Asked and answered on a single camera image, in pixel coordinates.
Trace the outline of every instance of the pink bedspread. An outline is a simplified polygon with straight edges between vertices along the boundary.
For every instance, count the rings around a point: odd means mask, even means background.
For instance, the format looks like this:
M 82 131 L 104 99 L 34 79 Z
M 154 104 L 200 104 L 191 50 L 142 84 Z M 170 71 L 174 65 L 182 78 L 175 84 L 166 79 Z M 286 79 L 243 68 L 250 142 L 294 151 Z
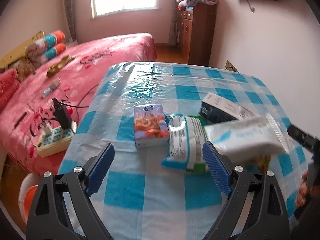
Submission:
M 47 69 L 58 62 L 65 55 L 76 57 L 53 78 L 47 78 Z M 5 109 L 0 114 L 0 143 L 15 161 L 21 163 L 30 172 L 42 175 L 45 171 L 55 174 L 65 154 L 65 151 L 41 158 L 32 146 L 38 141 L 42 130 L 38 130 L 41 123 L 39 113 L 44 118 L 52 117 L 52 99 L 67 100 L 70 105 L 77 105 L 81 98 L 94 85 L 98 84 L 114 64 L 125 61 L 155 61 L 156 48 L 151 34 L 139 33 L 108 37 L 90 41 L 67 49 L 58 57 L 52 59 L 30 75 L 18 88 Z M 45 99 L 41 92 L 54 79 L 61 80 L 60 86 Z M 92 90 L 82 101 L 82 106 L 88 106 L 92 101 L 96 89 Z M 87 108 L 79 108 L 79 120 L 82 119 Z M 22 122 L 16 129 L 14 124 L 23 115 Z M 76 121 L 76 110 L 73 109 L 72 120 Z M 36 137 L 31 136 L 30 128 Z

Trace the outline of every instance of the cabinet drawer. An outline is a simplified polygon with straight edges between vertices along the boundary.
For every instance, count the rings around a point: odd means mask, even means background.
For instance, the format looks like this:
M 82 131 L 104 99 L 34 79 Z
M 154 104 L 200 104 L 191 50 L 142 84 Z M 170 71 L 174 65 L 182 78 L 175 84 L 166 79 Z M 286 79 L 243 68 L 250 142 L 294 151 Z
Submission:
M 186 19 L 187 18 L 187 11 L 180 11 L 180 17 Z
M 186 13 L 187 13 L 187 19 L 188 19 L 188 20 L 192 20 L 193 11 L 190 10 L 190 11 L 187 11 Z

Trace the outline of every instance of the purple package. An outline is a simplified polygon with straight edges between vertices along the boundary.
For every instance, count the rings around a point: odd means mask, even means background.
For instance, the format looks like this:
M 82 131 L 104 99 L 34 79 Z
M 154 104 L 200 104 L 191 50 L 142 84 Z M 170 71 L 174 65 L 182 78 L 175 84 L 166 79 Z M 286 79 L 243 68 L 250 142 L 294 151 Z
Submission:
M 137 147 L 165 144 L 169 131 L 161 104 L 136 106 L 134 115 L 134 141 Z

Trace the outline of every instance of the power strip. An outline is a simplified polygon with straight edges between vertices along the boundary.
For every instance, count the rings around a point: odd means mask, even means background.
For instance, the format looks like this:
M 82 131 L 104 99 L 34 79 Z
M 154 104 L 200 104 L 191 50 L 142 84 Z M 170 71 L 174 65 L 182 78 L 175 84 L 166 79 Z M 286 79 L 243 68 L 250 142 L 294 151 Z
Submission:
M 68 149 L 71 139 L 77 130 L 76 122 L 71 123 L 71 128 L 74 133 L 70 129 L 63 130 L 61 126 L 56 128 L 51 128 L 49 124 L 47 124 L 47 126 L 50 128 L 52 133 L 50 135 L 46 135 L 45 132 L 43 132 L 38 140 L 36 148 L 37 153 L 42 158 Z

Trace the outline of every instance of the blue gripper pad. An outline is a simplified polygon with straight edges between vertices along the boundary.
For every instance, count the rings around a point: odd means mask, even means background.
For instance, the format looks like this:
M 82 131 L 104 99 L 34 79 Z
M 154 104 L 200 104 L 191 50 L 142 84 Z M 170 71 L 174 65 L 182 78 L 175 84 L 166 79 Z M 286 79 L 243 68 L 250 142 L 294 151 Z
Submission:
M 98 192 L 114 158 L 115 148 L 112 144 L 109 144 L 87 177 L 88 186 L 85 192 L 89 197 L 91 197 L 93 193 Z
M 227 196 L 230 196 L 232 193 L 232 188 L 230 186 L 230 174 L 218 158 L 209 142 L 203 144 L 202 154 L 218 189 L 227 194 Z

